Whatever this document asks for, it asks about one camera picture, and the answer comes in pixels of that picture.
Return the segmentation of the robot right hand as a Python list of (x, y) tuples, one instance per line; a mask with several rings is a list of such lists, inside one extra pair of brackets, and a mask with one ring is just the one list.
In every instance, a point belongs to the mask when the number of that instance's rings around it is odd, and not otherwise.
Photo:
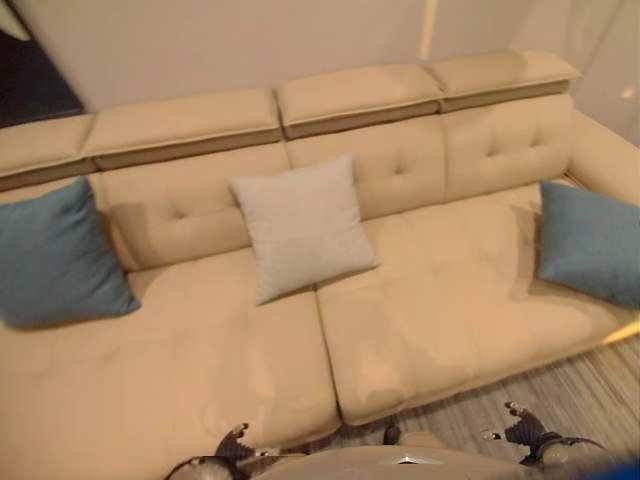
[(530, 410), (515, 401), (507, 401), (504, 407), (517, 421), (502, 431), (486, 429), (481, 437), (487, 441), (504, 440), (508, 443), (529, 448), (529, 455), (534, 455), (539, 448), (541, 438), (547, 433), (542, 421)]

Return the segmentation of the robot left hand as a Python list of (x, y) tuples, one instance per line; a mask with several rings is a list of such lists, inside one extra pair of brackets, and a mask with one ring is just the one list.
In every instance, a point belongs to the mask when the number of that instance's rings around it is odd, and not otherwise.
[(254, 448), (246, 445), (242, 439), (245, 437), (249, 424), (242, 422), (234, 426), (220, 441), (215, 455), (239, 462), (249, 458), (272, 457), (281, 454), (278, 448)]

